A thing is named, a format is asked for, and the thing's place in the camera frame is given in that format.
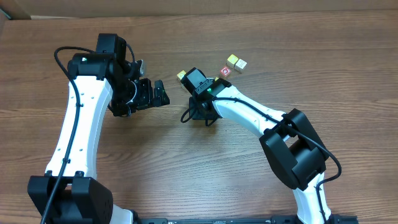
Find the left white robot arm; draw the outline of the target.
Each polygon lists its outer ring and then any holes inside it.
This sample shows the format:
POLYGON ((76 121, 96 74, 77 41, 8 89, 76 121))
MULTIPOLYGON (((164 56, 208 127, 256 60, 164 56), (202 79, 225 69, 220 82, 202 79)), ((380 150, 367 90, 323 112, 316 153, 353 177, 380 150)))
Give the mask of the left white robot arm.
POLYGON ((139 222, 136 212, 114 203, 96 170, 107 111, 128 117, 170 103, 162 81, 144 77, 144 62, 126 59, 131 52, 122 37, 100 34, 94 50, 75 47, 62 65, 69 94, 60 137, 45 173, 33 175, 27 186, 42 223, 139 222))

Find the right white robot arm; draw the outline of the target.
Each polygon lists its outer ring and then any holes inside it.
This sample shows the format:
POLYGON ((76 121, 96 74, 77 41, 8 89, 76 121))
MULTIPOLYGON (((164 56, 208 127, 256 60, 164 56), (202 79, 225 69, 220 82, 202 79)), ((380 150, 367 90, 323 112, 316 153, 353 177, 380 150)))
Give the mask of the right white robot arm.
POLYGON ((293 190, 297 219, 301 223, 331 223, 323 184, 330 152, 308 118, 299 110, 268 108, 242 94, 222 78, 207 78, 193 68, 177 75, 191 94, 181 122, 203 120, 211 126, 217 119, 230 119, 259 138, 268 163, 277 178, 293 190))

